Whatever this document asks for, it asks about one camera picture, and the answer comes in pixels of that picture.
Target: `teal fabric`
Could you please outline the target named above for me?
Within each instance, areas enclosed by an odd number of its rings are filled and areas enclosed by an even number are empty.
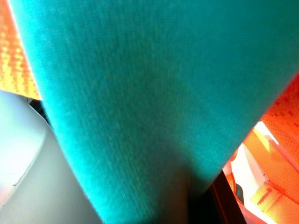
[[[65,157],[106,223],[202,193],[298,68],[297,0],[11,0]]]

